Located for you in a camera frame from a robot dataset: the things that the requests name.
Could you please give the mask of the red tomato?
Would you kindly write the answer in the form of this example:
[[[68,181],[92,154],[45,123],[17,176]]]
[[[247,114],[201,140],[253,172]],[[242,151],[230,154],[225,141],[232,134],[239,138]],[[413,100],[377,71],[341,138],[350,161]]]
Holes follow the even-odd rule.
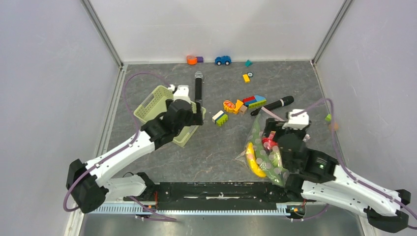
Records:
[[[271,151],[274,147],[277,146],[277,142],[274,142],[272,138],[263,137],[262,138],[262,145],[265,150]]]

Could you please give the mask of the yellow banana bunch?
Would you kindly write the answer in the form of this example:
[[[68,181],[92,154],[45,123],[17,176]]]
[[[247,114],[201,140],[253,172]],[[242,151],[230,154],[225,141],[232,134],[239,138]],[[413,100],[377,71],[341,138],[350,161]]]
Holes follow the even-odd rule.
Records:
[[[245,157],[252,173],[261,178],[265,178],[267,176],[256,162],[255,150],[251,142],[248,142],[246,145]]]

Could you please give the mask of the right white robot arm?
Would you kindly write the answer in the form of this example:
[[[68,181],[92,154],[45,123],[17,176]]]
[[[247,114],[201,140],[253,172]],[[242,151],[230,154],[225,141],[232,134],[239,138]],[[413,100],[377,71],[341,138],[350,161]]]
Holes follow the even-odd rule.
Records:
[[[308,148],[303,138],[309,127],[275,118],[265,121],[261,168],[281,184],[291,201],[319,201],[351,211],[373,227],[397,233],[408,228],[405,207],[411,194],[405,189],[381,187],[349,170],[336,158]]]

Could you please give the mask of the long green cucumber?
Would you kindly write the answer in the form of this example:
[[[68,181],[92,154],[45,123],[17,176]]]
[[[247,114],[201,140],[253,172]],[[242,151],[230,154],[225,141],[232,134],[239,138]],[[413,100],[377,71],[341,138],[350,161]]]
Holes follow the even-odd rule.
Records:
[[[265,128],[265,119],[256,118],[253,122],[251,131],[248,135],[247,141],[253,144],[256,162],[263,172],[267,175],[266,177],[270,181],[279,186],[284,187],[288,171],[282,166],[282,168],[275,167],[271,162],[271,151],[265,150],[262,145],[262,132]],[[269,138],[272,138],[274,131],[270,134]]]

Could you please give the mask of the green cabbage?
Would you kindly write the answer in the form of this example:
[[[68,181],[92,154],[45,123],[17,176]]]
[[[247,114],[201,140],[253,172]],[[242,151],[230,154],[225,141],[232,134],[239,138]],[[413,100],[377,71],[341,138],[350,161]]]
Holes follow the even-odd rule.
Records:
[[[271,162],[272,164],[277,168],[282,168],[282,159],[281,159],[281,153],[278,146],[273,146],[272,151],[270,153],[271,156]]]

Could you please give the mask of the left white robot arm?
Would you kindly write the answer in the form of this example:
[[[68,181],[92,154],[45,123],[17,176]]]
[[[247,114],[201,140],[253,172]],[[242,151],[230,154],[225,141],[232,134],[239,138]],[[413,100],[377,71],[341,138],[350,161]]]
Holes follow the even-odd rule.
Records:
[[[138,196],[149,200],[154,196],[154,186],[145,182],[141,176],[134,175],[130,179],[117,178],[116,183],[127,188],[127,193],[116,190],[109,182],[113,176],[136,159],[152,153],[177,137],[189,126],[203,125],[201,100],[196,100],[196,110],[191,103],[182,100],[168,100],[167,110],[137,127],[136,133],[116,148],[89,160],[86,163],[76,159],[68,168],[66,188],[63,200],[66,212],[80,210],[90,213],[99,208],[110,194],[120,197]]]

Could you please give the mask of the clear polka dot zip bag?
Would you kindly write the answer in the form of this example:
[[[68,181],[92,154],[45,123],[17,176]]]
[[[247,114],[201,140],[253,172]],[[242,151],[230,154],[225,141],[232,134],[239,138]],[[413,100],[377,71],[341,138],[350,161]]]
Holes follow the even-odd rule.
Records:
[[[272,121],[283,120],[271,111],[262,108],[255,117],[243,152],[235,160],[245,164],[255,176],[284,187],[289,171],[283,167],[278,144],[272,140],[275,132],[271,131],[268,135],[264,132],[268,118]]]

